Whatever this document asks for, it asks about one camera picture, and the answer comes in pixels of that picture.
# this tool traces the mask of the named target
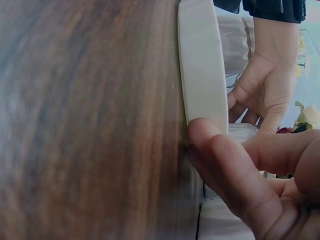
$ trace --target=green leaf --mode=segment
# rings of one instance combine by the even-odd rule
[[[312,125],[310,123],[308,123],[308,122],[300,122],[300,123],[298,123],[298,125],[296,127],[299,128],[299,127],[301,127],[303,125],[306,125],[306,129],[307,130],[312,130],[313,129]]]
[[[305,106],[301,102],[296,101],[294,105],[296,107],[300,107],[300,113],[302,113],[302,111],[305,109]]]
[[[306,115],[305,115],[303,112],[301,112],[301,113],[299,114],[299,116],[298,116],[298,118],[296,119],[296,121],[298,122],[298,124],[307,123],[307,122],[308,122],[307,117],[306,117]]]

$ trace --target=flower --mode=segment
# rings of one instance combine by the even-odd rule
[[[294,122],[295,126],[298,126],[299,124],[308,124],[311,125],[312,129],[320,126],[320,112],[315,105],[305,107],[303,104],[296,101],[295,106],[300,107],[300,114]]]
[[[290,134],[292,132],[291,128],[283,127],[276,131],[277,134]]]

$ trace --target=white fabric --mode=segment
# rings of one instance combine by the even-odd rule
[[[221,199],[201,206],[198,240],[254,240],[252,231]]]
[[[242,74],[255,51],[252,17],[217,16],[222,43],[225,74]]]
[[[229,124],[229,136],[240,143],[252,138],[258,132],[258,128],[250,123]]]

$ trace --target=wood grain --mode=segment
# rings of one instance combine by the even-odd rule
[[[0,0],[0,239],[195,239],[177,0]]]

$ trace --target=wrist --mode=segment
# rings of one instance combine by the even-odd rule
[[[255,54],[290,67],[297,63],[299,53],[299,24],[253,18]]]

